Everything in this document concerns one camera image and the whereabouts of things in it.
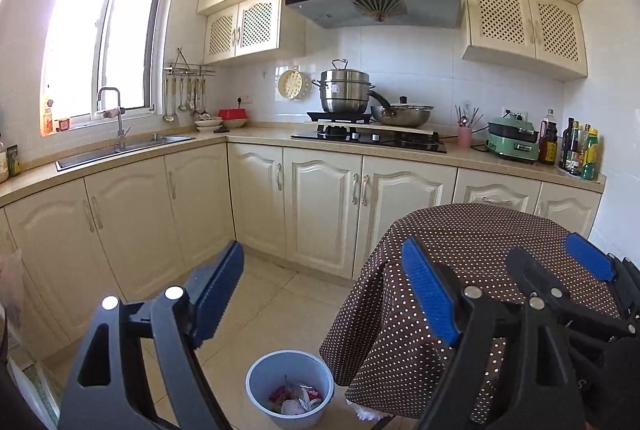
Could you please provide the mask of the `green bottle yellow label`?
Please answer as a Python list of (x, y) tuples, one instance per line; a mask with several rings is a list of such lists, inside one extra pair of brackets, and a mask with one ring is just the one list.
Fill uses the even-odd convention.
[(584, 180), (591, 181), (596, 178), (598, 159), (599, 134), (596, 128), (590, 127), (582, 153), (582, 173)]

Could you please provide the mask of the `lower cabinets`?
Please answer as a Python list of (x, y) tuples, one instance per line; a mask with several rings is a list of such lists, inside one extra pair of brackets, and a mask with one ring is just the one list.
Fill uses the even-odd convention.
[(152, 296), (230, 241), (353, 279), (390, 225), (423, 207), (497, 205), (588, 234), (604, 192), (554, 167), (448, 147), (420, 152), (271, 129), (171, 137), (1, 187), (1, 248), (24, 265), (15, 333), (42, 360), (79, 339), (106, 295)]

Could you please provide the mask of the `pink utensil cup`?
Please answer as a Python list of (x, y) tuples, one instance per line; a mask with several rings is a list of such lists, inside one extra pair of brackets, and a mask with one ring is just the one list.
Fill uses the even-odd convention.
[(470, 126), (458, 127), (458, 146), (461, 149), (469, 149), (472, 145), (473, 128)]

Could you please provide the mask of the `blue plastic trash bin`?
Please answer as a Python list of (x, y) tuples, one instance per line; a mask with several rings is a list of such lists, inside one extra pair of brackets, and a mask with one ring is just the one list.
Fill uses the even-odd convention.
[[(279, 350), (258, 358), (245, 378), (250, 402), (280, 429), (312, 429), (334, 397), (333, 376), (321, 358), (304, 351)], [(283, 416), (287, 398), (309, 401), (312, 411)]]

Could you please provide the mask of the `window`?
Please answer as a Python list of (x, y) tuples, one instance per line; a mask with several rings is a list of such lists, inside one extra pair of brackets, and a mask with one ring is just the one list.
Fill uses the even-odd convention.
[(154, 36), (160, 0), (55, 0), (44, 43), (43, 137), (154, 108)]

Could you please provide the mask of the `cream round strainer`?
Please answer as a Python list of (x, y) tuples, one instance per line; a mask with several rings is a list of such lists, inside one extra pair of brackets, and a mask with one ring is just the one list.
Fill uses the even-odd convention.
[(279, 77), (277, 89), (280, 97), (285, 100), (300, 100), (307, 90), (307, 77), (298, 68), (289, 68)]

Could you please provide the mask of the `steel sink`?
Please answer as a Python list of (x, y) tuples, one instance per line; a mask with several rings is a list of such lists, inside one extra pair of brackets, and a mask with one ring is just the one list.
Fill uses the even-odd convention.
[(117, 157), (119, 155), (154, 149), (154, 147), (191, 140), (193, 140), (193, 137), (188, 137), (187, 135), (159, 135), (158, 133), (153, 133), (150, 138), (144, 139), (142, 141), (126, 141), (123, 146), (120, 146), (118, 143), (116, 143), (115, 145), (101, 147), (101, 149), (94, 149), (76, 155), (60, 158), (55, 162), (55, 169), (58, 172), (66, 171), (80, 166), (92, 164), (96, 161), (103, 161), (104, 159)]

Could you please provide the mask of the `range hood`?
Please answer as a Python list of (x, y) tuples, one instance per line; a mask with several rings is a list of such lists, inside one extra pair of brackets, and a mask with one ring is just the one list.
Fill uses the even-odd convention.
[(456, 28), (462, 0), (285, 0), (323, 28), (426, 26)]

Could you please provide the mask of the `black gas stove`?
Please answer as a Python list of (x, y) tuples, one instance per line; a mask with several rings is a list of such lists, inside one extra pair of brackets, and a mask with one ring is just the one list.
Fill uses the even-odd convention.
[(447, 149), (437, 132), (410, 127), (375, 123), (368, 113), (308, 114), (309, 130), (291, 135), (292, 139), (369, 144), (395, 149), (446, 154)]

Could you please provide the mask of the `steel steamer pot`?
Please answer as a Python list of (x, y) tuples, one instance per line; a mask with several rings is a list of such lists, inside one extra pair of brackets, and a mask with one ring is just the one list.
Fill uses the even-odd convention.
[(311, 83), (319, 89), (321, 106), (331, 114), (363, 114), (372, 87), (368, 73), (348, 67), (346, 59), (333, 59), (332, 68)]

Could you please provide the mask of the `steel faucet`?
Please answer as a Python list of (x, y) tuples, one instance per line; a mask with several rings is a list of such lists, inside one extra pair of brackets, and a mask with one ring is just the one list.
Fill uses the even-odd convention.
[(125, 114), (125, 109), (122, 107), (122, 94), (117, 87), (103, 86), (96, 93), (96, 100), (102, 101), (104, 94), (107, 91), (113, 91), (116, 94), (116, 106), (111, 109), (100, 109), (96, 114), (104, 119), (115, 118), (117, 120), (117, 133), (114, 150), (116, 153), (124, 152), (126, 150), (126, 135), (127, 130), (122, 126), (122, 115)]

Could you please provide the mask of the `steel wok with lid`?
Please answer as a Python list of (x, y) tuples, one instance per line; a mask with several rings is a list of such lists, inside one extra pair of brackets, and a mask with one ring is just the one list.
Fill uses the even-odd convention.
[(428, 122), (434, 109), (432, 105), (409, 104), (405, 96), (399, 98), (398, 104), (392, 104), (374, 90), (368, 94), (376, 102), (370, 106), (371, 115), (381, 125), (418, 128)]

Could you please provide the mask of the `dark soy sauce bottle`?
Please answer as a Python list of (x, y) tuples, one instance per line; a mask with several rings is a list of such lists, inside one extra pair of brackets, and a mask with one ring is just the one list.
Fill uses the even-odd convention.
[(541, 164), (554, 166), (558, 152), (558, 128), (553, 109), (541, 120), (538, 138), (538, 161)]

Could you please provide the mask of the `hanging utensil rack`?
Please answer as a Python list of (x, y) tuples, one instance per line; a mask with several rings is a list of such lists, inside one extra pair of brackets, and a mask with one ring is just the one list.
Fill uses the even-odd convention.
[(189, 63), (183, 49), (178, 47), (175, 59), (163, 66), (163, 121), (175, 123), (181, 115), (186, 114), (196, 121), (213, 118), (214, 114), (206, 109), (206, 91), (207, 80), (215, 75), (215, 68)]

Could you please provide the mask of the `green electric cooker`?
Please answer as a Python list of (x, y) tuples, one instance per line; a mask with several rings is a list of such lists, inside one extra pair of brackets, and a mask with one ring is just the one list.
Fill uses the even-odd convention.
[(538, 161), (538, 132), (520, 115), (510, 114), (488, 123), (486, 147), (489, 152), (513, 161)]

